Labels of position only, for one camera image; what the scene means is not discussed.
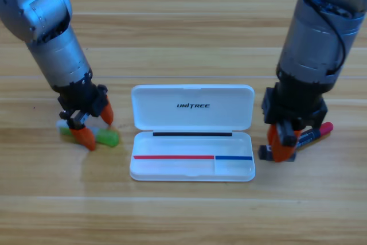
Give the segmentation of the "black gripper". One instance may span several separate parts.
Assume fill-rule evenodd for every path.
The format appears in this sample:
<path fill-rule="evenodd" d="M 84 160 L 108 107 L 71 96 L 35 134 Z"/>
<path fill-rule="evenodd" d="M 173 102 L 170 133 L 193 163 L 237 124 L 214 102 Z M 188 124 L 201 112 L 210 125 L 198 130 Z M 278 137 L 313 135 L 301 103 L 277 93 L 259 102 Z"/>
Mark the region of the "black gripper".
<path fill-rule="evenodd" d="M 270 125 L 268 144 L 275 162 L 286 161 L 294 154 L 296 131 L 306 126 L 320 128 L 327 113 L 322 94 L 327 91 L 327 85 L 299 81 L 279 81 L 273 88 L 266 88 L 261 108 L 264 123 Z"/>
<path fill-rule="evenodd" d="M 95 85 L 92 75 L 85 74 L 82 79 L 73 81 L 66 86 L 53 86 L 53 90 L 60 94 L 58 101 L 63 111 L 60 118 L 67 122 L 75 140 L 90 151 L 96 149 L 96 139 L 93 132 L 84 124 L 86 117 L 101 117 L 112 125 L 114 112 L 107 99 L 107 87 Z"/>

